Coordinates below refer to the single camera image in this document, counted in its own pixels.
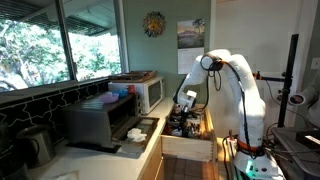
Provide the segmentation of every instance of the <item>white countertop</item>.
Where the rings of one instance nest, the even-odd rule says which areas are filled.
[[[165,117],[173,106],[172,98],[165,98],[148,117],[160,118],[158,126],[153,133],[144,153],[127,154],[120,152],[115,154],[104,153],[87,149],[65,146],[63,141],[56,146],[56,156],[48,164],[31,169],[33,180],[44,180],[62,174],[78,172],[79,180],[136,180],[140,179],[150,154],[154,151],[154,145],[160,140],[161,132],[165,126]]]

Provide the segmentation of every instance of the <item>kettle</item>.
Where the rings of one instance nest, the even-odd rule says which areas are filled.
[[[28,168],[40,167],[55,157],[48,129],[46,125],[35,125],[17,133],[16,139],[20,146],[26,149],[25,159]]]

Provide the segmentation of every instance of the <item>white robotic arm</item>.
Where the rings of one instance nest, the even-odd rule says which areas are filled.
[[[265,155],[262,149],[265,103],[260,98],[252,71],[242,55],[231,55],[228,50],[222,49],[198,56],[192,71],[176,91],[173,97],[174,102],[183,107],[193,107],[196,102],[196,93],[185,94],[184,88],[188,85],[201,84],[209,71],[220,70],[223,70],[228,77],[240,124],[237,139],[238,152],[234,165],[248,176],[255,176],[255,178],[277,177],[278,166]]]

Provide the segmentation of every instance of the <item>wall decoration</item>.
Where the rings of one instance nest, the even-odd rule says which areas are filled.
[[[148,37],[158,37],[165,30],[166,21],[160,12],[152,11],[143,20],[144,33]]]
[[[178,74],[188,74],[194,60],[204,54],[204,19],[179,21],[178,36]]]

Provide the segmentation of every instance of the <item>glass pane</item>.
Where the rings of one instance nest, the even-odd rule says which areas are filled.
[[[79,81],[121,72],[113,0],[73,0],[64,4]]]
[[[50,9],[55,6],[1,1],[0,92],[70,80],[58,22],[47,15]]]

